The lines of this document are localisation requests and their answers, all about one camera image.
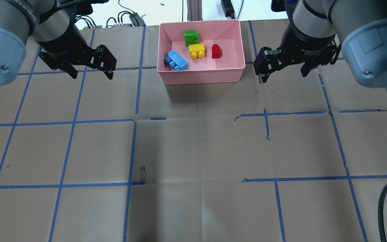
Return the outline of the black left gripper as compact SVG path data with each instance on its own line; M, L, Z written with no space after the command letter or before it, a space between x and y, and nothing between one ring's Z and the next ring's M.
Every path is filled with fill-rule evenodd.
M55 40L39 42L40 59L52 70L60 70L76 79L74 66L100 70L113 80L117 59L106 45L90 47L78 30L69 30Z

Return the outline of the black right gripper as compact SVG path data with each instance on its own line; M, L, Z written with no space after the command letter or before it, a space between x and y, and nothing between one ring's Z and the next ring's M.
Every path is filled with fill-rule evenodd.
M262 84L267 83L274 72L297 64L302 64L300 72L305 78L319 65L335 64L340 51L341 44L336 44L335 35L315 38L286 29L280 46L275 50L267 46L262 47L253 67Z

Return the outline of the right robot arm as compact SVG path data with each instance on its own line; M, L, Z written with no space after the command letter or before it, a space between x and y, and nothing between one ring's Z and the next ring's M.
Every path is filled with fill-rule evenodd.
M273 0L289 24L280 46L263 47L253 63L263 83L290 65L306 77L341 54L358 84L387 87L387 0Z

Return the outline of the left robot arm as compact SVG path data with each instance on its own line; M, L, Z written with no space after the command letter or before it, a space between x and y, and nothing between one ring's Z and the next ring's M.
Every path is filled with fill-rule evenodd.
M32 38L39 58L52 70L77 78L75 66L102 71L112 80L117 60L105 45L90 47L75 25L77 15L92 13L104 0L0 0L0 86L12 83Z

